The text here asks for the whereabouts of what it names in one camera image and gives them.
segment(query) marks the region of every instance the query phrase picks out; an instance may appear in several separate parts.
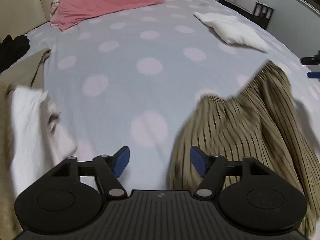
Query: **window sill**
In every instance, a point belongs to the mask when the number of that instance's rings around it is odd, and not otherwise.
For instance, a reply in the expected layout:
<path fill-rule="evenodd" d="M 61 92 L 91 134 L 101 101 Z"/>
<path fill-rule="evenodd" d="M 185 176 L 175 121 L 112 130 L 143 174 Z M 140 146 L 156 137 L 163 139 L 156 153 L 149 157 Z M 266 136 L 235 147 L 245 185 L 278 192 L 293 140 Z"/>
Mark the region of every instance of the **window sill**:
<path fill-rule="evenodd" d="M 320 12 L 316 8 L 314 8 L 312 5 L 308 4 L 305 0 L 297 0 L 297 1 L 320 17 Z"/>

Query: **polka dot bed sheet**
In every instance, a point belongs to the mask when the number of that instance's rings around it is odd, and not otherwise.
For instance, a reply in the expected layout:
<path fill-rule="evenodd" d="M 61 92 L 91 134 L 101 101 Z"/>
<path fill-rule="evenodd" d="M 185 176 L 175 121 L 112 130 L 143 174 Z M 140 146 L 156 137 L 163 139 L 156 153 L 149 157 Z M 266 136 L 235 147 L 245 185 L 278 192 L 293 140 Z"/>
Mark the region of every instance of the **polka dot bed sheet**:
<path fill-rule="evenodd" d="M 194 12 L 236 15 L 270 51 L 226 45 Z M 120 178 L 128 193 L 166 189 L 175 136 L 197 101 L 208 93 L 238 93 L 267 59 L 286 72 L 320 137 L 319 82 L 308 79 L 308 69 L 272 35 L 214 0 L 166 0 L 88 19 L 64 32 L 46 23 L 27 36 L 25 57 L 52 49 L 44 85 L 78 143 L 78 160 L 130 148 Z M 95 187 L 93 179 L 81 180 Z"/>

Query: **folded white clothing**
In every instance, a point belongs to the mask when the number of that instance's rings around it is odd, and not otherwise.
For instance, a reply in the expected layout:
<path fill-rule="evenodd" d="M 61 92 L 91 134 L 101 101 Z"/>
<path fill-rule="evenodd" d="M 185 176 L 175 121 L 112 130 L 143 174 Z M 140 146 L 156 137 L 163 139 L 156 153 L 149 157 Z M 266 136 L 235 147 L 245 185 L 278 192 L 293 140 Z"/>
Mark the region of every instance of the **folded white clothing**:
<path fill-rule="evenodd" d="M 194 13 L 201 22 L 214 29 L 226 44 L 241 44 L 266 52 L 269 46 L 246 24 L 239 22 L 236 16 L 226 16 L 218 13 Z"/>
<path fill-rule="evenodd" d="M 47 92 L 18 86 L 13 92 L 11 176 L 15 197 L 66 157 L 76 144 L 57 122 L 55 105 Z"/>

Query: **striped skirt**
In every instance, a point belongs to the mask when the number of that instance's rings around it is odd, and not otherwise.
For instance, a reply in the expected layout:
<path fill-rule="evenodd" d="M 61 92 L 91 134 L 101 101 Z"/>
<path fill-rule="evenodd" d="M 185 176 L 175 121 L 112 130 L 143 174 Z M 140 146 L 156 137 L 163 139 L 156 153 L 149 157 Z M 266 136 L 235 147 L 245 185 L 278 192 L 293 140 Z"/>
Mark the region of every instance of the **striped skirt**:
<path fill-rule="evenodd" d="M 304 193 L 308 210 L 299 231 L 315 233 L 320 215 L 320 164 L 301 132 L 290 83 L 267 62 L 236 97 L 204 96 L 177 135 L 168 184 L 194 191 L 201 178 L 190 162 L 190 147 L 230 161 L 252 156 Z M 225 186 L 239 181 L 226 177 Z"/>

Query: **beige garment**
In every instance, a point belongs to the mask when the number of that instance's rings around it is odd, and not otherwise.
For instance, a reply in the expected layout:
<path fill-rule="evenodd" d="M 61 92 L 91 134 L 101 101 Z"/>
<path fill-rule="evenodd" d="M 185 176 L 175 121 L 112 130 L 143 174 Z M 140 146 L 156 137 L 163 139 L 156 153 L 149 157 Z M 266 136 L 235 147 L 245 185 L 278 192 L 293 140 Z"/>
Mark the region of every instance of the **beige garment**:
<path fill-rule="evenodd" d="M 251 155 L 304 193 L 308 210 L 299 231 L 315 232 L 320 215 L 320 164 L 301 132 L 283 70 L 267 62 L 236 97 L 205 96 L 176 138 L 168 184 L 194 191 L 201 178 L 190 147 L 241 161 Z M 239 180 L 226 177 L 225 187 Z"/>
<path fill-rule="evenodd" d="M 0 240 L 11 240 L 21 232 L 14 213 L 14 193 L 10 174 L 13 159 L 9 92 L 15 85 L 43 88 L 43 64 L 50 49 L 12 65 L 0 75 Z"/>

